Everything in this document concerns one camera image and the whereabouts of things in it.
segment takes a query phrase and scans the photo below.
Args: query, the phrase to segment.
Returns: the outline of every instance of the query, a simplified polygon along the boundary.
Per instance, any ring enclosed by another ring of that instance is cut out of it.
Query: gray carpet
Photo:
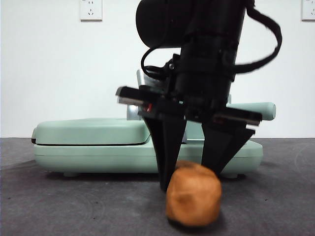
[[[222,179],[220,217],[170,224],[157,175],[65,178],[37,166],[29,139],[1,139],[2,236],[315,235],[315,139],[256,139],[258,170]]]

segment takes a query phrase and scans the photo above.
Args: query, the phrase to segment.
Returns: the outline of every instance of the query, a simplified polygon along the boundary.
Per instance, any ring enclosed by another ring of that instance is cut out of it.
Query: clay ball
[[[221,192],[220,180],[212,170],[178,161],[166,192],[166,215],[184,226],[209,225],[219,216]]]

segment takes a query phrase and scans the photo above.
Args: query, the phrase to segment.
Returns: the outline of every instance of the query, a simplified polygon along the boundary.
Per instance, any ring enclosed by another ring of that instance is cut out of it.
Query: black cable
[[[154,47],[150,48],[148,51],[146,51],[145,54],[142,56],[142,59],[141,59],[141,69],[143,70],[143,72],[147,76],[149,76],[153,79],[157,79],[157,80],[165,79],[165,75],[163,74],[163,67],[157,67],[157,66],[151,66],[151,65],[145,66],[144,61],[151,52],[153,52],[155,49],[162,46],[163,43],[165,42],[167,34],[168,34],[168,30],[169,30],[169,12],[170,12],[170,1],[168,1],[168,3],[167,3],[166,16],[165,16],[165,32],[164,32],[163,38],[159,44],[157,44],[156,46],[154,46]]]
[[[226,57],[227,57],[228,52],[226,51],[223,54],[222,63],[228,70],[236,74],[251,72],[253,70],[256,70],[266,65],[278,55],[281,45],[282,45],[282,34],[281,34],[280,26],[271,18],[261,14],[259,11],[254,9],[254,3],[252,0],[245,0],[245,1],[246,1],[247,15],[251,17],[252,19],[262,23],[268,29],[270,29],[272,33],[275,35],[278,45],[276,46],[274,52],[271,55],[265,57],[264,59],[261,59],[259,61],[255,61],[249,64],[231,65],[230,63],[227,62]]]

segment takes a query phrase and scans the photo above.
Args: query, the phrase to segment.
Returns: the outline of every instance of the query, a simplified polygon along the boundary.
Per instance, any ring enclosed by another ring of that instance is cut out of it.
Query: mint green device
[[[143,73],[137,72],[144,84]],[[228,107],[260,112],[263,120],[273,120],[273,103],[227,104]],[[47,121],[33,131],[35,160],[52,172],[74,177],[79,173],[157,173],[157,162],[150,133],[137,116],[137,107],[128,106],[127,119],[88,118]],[[201,163],[204,136],[200,123],[187,123],[179,160]],[[222,171],[237,177],[258,168],[263,158],[262,145],[248,141]]]

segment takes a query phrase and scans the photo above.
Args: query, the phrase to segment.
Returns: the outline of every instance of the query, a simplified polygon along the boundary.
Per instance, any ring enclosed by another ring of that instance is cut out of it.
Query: electrical outlet
[[[315,0],[302,0],[302,21],[315,21]]]
[[[102,20],[102,0],[80,0],[81,21]]]

